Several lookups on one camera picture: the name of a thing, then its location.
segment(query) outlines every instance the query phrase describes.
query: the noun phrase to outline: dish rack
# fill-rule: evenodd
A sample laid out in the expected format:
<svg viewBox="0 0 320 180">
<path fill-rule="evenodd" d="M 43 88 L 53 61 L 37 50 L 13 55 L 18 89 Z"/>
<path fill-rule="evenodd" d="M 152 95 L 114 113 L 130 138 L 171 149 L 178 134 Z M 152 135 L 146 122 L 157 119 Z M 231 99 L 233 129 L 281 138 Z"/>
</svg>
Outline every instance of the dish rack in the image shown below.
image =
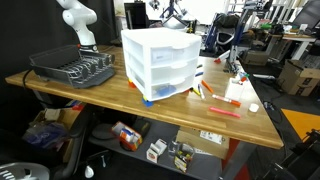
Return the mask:
<svg viewBox="0 0 320 180">
<path fill-rule="evenodd" d="M 74 88 L 100 85 L 115 74 L 114 55 L 81 51 L 73 45 L 29 58 L 33 70 L 41 79 L 58 81 Z"/>
</svg>

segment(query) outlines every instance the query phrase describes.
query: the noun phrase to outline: white box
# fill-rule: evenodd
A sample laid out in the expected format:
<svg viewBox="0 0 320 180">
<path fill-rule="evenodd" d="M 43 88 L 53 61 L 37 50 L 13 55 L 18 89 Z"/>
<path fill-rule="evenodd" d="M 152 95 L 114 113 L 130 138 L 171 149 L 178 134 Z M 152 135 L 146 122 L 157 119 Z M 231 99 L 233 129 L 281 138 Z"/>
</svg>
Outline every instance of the white box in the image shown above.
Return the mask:
<svg viewBox="0 0 320 180">
<path fill-rule="evenodd" d="M 149 101 L 193 85 L 201 37 L 167 28 L 122 30 L 128 78 Z"/>
<path fill-rule="evenodd" d="M 225 92 L 226 98 L 229 98 L 229 99 L 232 99 L 235 101 L 240 100 L 246 83 L 243 83 L 241 85 L 238 82 L 239 82 L 239 80 L 237 80 L 237 79 L 234 79 L 234 78 L 229 79 L 228 86 L 227 86 L 227 89 Z"/>
<path fill-rule="evenodd" d="M 156 144 L 151 143 L 150 148 L 147 150 L 147 159 L 157 163 L 158 157 L 166 150 L 166 148 L 167 143 L 162 139 L 158 139 Z"/>
</svg>

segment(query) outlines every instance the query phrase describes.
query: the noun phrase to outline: storage bin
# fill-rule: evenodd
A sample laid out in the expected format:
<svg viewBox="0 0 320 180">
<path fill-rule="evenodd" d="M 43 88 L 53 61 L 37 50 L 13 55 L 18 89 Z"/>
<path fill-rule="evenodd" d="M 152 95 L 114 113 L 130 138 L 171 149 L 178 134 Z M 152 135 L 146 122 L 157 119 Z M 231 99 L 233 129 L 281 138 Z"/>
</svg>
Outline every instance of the storage bin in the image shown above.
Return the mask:
<svg viewBox="0 0 320 180">
<path fill-rule="evenodd" d="M 125 67 L 149 101 L 183 92 L 193 85 L 201 37 L 167 28 L 121 31 Z"/>
</svg>

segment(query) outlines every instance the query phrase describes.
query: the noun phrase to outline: wooden table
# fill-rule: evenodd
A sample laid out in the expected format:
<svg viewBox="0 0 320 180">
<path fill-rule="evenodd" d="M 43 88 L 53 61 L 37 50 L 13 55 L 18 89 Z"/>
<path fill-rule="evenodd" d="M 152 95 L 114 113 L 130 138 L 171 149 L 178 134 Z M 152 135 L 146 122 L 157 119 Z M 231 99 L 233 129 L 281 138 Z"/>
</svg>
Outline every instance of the wooden table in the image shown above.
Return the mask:
<svg viewBox="0 0 320 180">
<path fill-rule="evenodd" d="M 283 142 L 272 124 L 268 114 L 261 104 L 250 82 L 240 99 L 240 108 L 213 99 L 209 91 L 204 89 L 206 99 L 201 99 L 195 93 L 181 93 L 170 98 L 155 101 L 151 107 L 146 107 L 142 102 L 142 94 L 136 88 L 128 86 L 124 68 L 122 48 L 105 46 L 99 47 L 100 53 L 114 54 L 116 75 L 100 86 L 88 89 L 74 89 L 71 86 L 53 81 L 42 81 L 31 72 L 25 82 L 27 88 L 48 94 L 80 100 L 86 103 L 111 108 L 139 116 L 191 127 L 229 136 L 241 140 L 231 163 L 225 167 L 221 177 L 233 179 L 243 163 L 246 162 L 256 145 L 280 149 Z M 195 81 L 204 79 L 213 89 L 215 94 L 224 96 L 230 74 L 224 73 L 224 63 L 215 64 L 212 58 L 199 57 L 199 64 L 203 64 L 204 74 L 196 77 Z M 7 77 L 9 84 L 22 86 L 25 72 Z M 248 110 L 251 103 L 259 105 L 257 113 Z M 227 111 L 240 114 L 241 118 L 210 112 L 209 106 L 218 107 Z"/>
</svg>

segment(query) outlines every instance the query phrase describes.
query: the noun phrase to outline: marker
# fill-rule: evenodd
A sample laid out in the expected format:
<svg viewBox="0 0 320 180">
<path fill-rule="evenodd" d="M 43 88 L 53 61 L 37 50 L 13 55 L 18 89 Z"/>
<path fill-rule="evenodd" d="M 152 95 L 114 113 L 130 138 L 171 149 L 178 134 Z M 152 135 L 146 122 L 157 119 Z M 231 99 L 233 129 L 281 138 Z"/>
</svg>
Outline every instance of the marker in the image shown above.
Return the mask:
<svg viewBox="0 0 320 180">
<path fill-rule="evenodd" d="M 204 80 L 201 81 L 201 84 L 213 94 L 213 89 L 211 89 L 211 87 Z"/>
<path fill-rule="evenodd" d="M 203 90 L 202 90 L 200 84 L 198 84 L 198 89 L 199 89 L 199 91 L 200 91 L 201 99 L 205 99 L 206 97 L 204 96 L 204 93 L 203 93 Z"/>
<path fill-rule="evenodd" d="M 209 107 L 209 110 L 213 111 L 213 112 L 220 113 L 220 114 L 225 114 L 225 115 L 229 115 L 229 116 L 240 118 L 240 114 L 236 114 L 236 113 L 233 113 L 233 112 L 229 112 L 229 111 L 225 111 L 225 110 L 222 110 L 222 109 L 218 109 L 218 108 L 215 108 L 213 106 Z"/>
<path fill-rule="evenodd" d="M 239 106 L 239 107 L 240 107 L 240 105 L 241 105 L 241 103 L 240 103 L 239 101 L 235 101 L 235 100 L 232 100 L 232 99 L 228 99 L 228 98 L 225 98 L 225 97 L 221 97 L 221 96 L 218 96 L 218 95 L 215 95 L 215 94 L 213 94 L 212 97 L 215 98 L 215 99 L 219 99 L 219 100 L 228 102 L 228 103 L 230 103 L 230 104 Z"/>
<path fill-rule="evenodd" d="M 243 82 L 246 81 L 246 80 L 248 79 L 248 77 L 249 77 L 249 74 L 244 75 L 244 76 L 240 79 L 239 84 L 243 84 Z"/>
<path fill-rule="evenodd" d="M 200 75 L 202 75 L 202 74 L 203 74 L 203 72 L 198 72 L 198 73 L 195 75 L 195 77 L 200 76 Z"/>
<path fill-rule="evenodd" d="M 198 96 L 201 96 L 200 92 L 196 88 L 192 88 L 192 91 L 195 92 Z"/>
</svg>

